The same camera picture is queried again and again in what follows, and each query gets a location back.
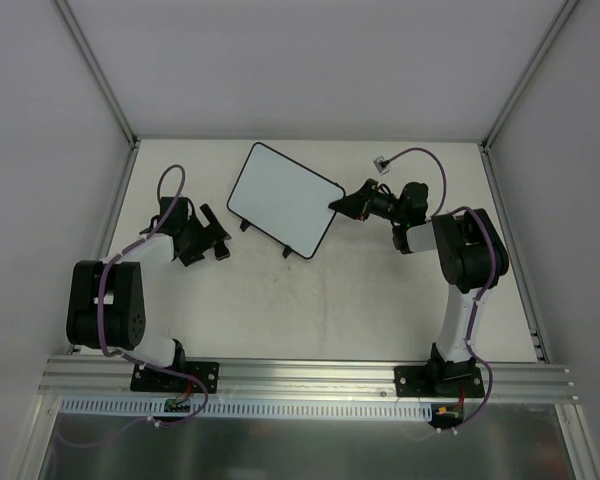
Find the white whiteboard black frame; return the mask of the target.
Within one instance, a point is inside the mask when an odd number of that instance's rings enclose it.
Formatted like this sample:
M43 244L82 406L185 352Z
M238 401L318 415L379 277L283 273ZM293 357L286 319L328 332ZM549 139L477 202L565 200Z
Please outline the white whiteboard black frame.
M328 205L343 197L345 189L336 182L256 142L229 194L227 209L310 260L336 215Z

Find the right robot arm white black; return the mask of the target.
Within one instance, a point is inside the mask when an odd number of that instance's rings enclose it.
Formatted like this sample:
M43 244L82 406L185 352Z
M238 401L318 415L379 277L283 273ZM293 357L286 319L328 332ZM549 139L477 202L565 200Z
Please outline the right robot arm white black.
M508 253L485 210L460 208L427 218L428 195L424 183L410 182L396 196L369 179L329 208L354 220L377 216L389 221L394 247L402 254L431 251L438 256L448 284L443 326L424 365L394 369L396 395L483 398L474 334L491 290L508 272Z

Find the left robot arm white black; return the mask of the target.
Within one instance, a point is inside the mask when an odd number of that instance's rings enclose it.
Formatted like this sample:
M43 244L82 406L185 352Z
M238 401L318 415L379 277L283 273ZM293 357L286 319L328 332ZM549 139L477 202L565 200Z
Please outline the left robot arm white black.
M217 362L190 361L179 340L148 331L145 287L149 274L175 260L188 267L208 250L227 259L231 236L207 204L200 206L206 224L187 197L162 197L159 206L159 214L123 253L75 264L66 336L72 345L130 356L134 392L214 394Z

